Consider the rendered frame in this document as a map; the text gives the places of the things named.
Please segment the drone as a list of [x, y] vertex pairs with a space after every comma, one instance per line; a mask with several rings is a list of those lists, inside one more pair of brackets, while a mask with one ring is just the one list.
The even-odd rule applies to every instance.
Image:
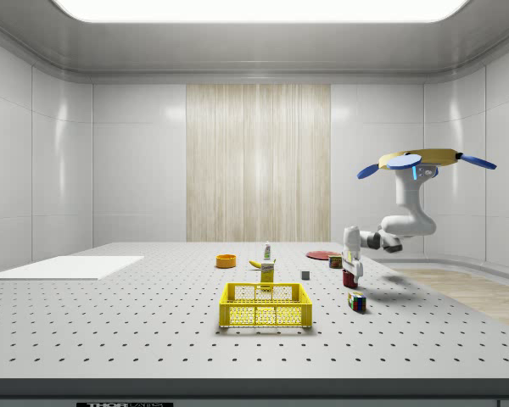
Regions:
[[494, 170], [496, 164], [490, 163], [484, 159], [459, 153], [454, 149], [448, 148], [426, 148], [418, 150], [400, 151], [382, 156], [376, 164], [371, 164], [357, 174], [358, 179], [364, 179], [371, 176], [380, 169], [383, 170], [405, 170], [418, 167], [420, 164], [430, 164], [436, 166], [446, 166], [454, 164], [458, 160], [466, 161], [470, 164]]

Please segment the white board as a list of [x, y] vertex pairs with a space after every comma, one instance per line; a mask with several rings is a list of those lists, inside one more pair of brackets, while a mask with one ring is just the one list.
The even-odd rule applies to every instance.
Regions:
[[101, 280], [143, 256], [58, 256], [0, 272], [8, 280]]

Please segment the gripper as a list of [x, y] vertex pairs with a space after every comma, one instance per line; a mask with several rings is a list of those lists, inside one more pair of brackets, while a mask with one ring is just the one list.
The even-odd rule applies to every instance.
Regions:
[[358, 259], [355, 259], [352, 254], [343, 254], [342, 259], [343, 269], [354, 274], [357, 282], [359, 282], [359, 279], [363, 276], [363, 264]]

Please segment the yellow and white box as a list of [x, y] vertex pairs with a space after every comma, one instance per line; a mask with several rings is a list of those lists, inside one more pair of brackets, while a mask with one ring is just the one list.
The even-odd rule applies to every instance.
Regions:
[[265, 262], [260, 267], [260, 288], [263, 291], [270, 292], [272, 289], [272, 283], [274, 282], [274, 263]]

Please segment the yellow basket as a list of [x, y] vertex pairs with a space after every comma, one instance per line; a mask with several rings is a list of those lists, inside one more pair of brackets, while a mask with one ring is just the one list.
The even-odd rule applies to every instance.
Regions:
[[228, 282], [220, 326], [311, 326], [312, 302], [300, 283]]

